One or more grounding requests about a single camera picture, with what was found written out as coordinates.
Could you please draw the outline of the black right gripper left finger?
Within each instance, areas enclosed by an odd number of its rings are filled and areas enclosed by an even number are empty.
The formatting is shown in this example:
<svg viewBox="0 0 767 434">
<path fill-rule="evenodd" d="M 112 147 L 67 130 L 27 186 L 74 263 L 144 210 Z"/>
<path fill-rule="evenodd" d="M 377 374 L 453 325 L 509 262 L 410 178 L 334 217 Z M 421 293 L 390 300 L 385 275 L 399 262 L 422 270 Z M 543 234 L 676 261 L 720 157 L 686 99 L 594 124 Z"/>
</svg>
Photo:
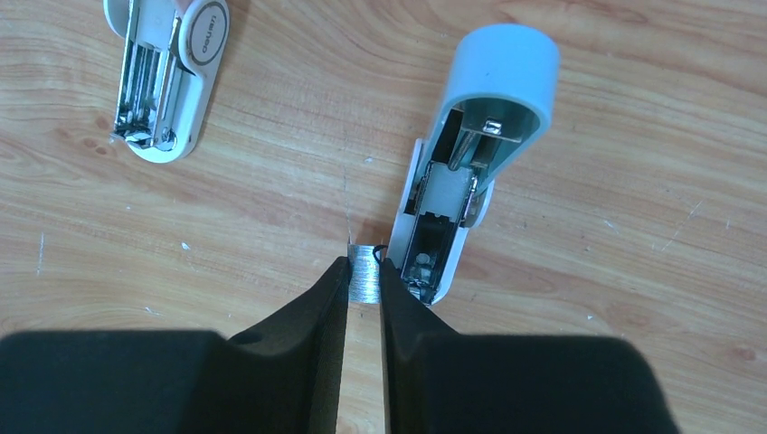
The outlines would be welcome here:
<svg viewBox="0 0 767 434">
<path fill-rule="evenodd" d="M 332 433 L 349 261 L 240 333 L 85 330 L 1 342 L 4 433 Z"/>
</svg>

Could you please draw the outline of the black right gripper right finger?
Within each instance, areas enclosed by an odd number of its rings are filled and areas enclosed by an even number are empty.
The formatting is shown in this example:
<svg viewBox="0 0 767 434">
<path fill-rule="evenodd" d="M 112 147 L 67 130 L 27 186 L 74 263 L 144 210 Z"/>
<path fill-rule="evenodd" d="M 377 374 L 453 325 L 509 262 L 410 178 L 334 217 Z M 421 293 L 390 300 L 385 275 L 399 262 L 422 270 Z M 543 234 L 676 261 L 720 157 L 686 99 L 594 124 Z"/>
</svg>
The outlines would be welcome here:
<svg viewBox="0 0 767 434">
<path fill-rule="evenodd" d="M 390 433 L 675 433 L 629 342 L 588 335 L 464 335 L 380 266 Z"/>
</svg>

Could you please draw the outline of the silver staple strip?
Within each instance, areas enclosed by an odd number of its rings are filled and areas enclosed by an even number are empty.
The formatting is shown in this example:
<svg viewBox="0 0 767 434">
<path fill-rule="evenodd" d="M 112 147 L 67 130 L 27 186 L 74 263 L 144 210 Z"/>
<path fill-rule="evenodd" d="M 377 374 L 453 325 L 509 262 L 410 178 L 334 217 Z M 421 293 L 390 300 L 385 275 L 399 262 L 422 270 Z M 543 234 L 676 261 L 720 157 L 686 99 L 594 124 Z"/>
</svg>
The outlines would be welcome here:
<svg viewBox="0 0 767 434">
<path fill-rule="evenodd" d="M 349 300 L 355 303 L 379 304 L 379 249 L 374 245 L 349 244 L 347 257 L 351 264 Z"/>
</svg>

